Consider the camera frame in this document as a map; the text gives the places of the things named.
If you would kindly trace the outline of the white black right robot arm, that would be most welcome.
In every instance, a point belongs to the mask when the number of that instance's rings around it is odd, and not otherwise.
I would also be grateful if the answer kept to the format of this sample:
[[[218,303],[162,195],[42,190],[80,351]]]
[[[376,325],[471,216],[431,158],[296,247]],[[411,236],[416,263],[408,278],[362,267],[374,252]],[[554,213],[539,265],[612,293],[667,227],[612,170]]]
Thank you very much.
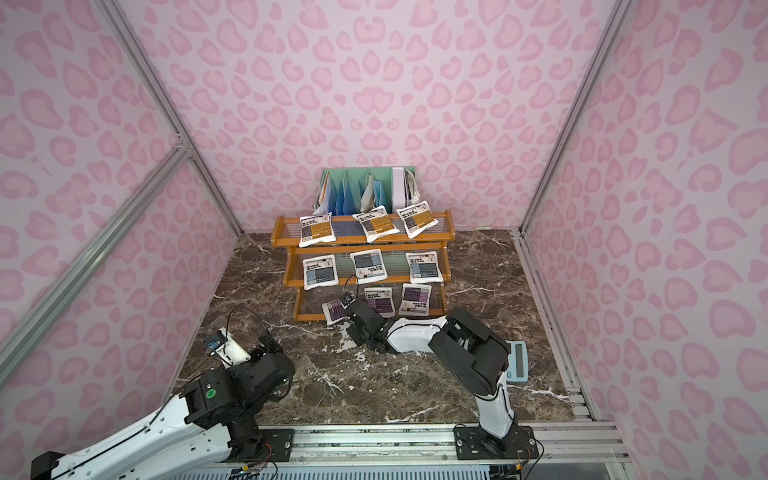
[[[514,423],[506,392],[511,346],[470,312],[456,308],[432,319],[386,319],[366,301],[345,293],[340,298],[351,321],[347,333],[358,346],[377,353],[427,353],[476,399],[479,424],[503,439]]]

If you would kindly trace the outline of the blue coffee bag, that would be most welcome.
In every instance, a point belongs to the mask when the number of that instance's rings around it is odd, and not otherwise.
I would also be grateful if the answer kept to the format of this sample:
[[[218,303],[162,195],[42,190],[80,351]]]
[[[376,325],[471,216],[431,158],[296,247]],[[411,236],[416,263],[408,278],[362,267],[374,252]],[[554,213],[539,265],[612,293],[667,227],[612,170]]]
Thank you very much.
[[[388,278],[380,249],[354,252],[350,254],[350,259],[359,284],[381,282]]]
[[[302,261],[303,285],[306,291],[339,284],[334,255],[306,258]]]
[[[405,256],[412,284],[442,283],[444,281],[436,251],[406,253]]]

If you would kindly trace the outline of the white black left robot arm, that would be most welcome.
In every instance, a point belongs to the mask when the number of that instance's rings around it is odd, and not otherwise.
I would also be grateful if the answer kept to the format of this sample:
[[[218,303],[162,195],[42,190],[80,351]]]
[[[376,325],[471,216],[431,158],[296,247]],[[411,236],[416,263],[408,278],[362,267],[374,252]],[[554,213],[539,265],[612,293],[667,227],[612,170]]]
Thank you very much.
[[[161,407],[80,451],[36,457],[34,479],[166,479],[198,466],[232,462],[247,471],[279,450],[256,424],[268,402],[292,386],[295,366],[270,334],[246,351],[221,328],[204,341],[220,366],[200,374]]]

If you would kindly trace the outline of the green file organizer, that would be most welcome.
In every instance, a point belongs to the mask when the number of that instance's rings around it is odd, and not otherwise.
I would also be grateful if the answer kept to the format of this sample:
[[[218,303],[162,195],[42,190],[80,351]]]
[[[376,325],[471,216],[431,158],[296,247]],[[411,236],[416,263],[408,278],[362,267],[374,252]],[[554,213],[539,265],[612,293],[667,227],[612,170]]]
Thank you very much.
[[[315,215],[331,213],[351,216],[384,206],[388,213],[396,211],[391,204],[391,177],[393,167],[332,168],[320,177],[317,194],[312,205]],[[407,206],[422,201],[416,182],[415,168],[406,170]]]

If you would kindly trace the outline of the plain white bag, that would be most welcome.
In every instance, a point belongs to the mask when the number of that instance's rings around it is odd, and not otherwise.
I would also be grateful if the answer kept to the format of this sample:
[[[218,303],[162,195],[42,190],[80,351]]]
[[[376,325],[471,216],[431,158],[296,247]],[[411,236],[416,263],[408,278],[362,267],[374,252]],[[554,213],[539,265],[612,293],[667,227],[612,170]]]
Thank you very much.
[[[344,305],[339,300],[332,300],[322,304],[322,312],[328,326],[333,326],[349,319]]]

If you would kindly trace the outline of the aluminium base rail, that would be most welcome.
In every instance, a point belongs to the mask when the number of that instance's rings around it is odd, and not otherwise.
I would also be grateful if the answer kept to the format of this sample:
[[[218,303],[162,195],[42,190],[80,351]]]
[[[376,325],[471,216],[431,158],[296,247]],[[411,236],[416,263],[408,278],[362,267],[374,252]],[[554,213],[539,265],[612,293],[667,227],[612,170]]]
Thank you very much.
[[[189,479],[634,479],[637,474],[610,422],[534,422],[541,456],[460,460],[458,424],[303,425],[272,428],[285,451],[247,471],[211,464]]]

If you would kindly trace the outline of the yellow coffee bag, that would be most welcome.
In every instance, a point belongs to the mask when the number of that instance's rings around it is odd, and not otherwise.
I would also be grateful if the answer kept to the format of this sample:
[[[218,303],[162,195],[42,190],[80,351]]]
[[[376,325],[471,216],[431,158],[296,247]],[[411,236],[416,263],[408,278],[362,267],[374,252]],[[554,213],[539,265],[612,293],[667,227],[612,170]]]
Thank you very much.
[[[375,207],[365,213],[354,214],[353,218],[360,223],[368,243],[400,232],[384,206]]]
[[[438,224],[438,220],[426,200],[397,209],[396,212],[404,224],[409,239],[416,238],[425,230]]]
[[[306,248],[319,243],[332,243],[337,240],[335,235],[332,214],[303,216],[300,218],[299,247]]]

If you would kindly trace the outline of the white binder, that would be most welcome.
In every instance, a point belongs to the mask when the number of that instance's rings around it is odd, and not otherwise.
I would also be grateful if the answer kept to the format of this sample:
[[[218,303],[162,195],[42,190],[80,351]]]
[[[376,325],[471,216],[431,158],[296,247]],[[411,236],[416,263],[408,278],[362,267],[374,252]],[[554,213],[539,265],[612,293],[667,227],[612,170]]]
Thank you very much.
[[[394,211],[407,206],[406,170],[403,167],[393,167],[391,177],[391,204]]]

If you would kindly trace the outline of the light blue calculator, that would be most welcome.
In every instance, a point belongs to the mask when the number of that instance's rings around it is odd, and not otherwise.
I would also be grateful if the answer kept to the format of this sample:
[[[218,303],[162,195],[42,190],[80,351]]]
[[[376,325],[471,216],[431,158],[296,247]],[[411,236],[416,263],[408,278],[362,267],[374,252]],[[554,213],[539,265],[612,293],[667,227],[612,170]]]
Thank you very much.
[[[526,383],[529,378],[529,359],[527,345],[524,341],[508,341],[510,354],[506,381],[508,384]]]

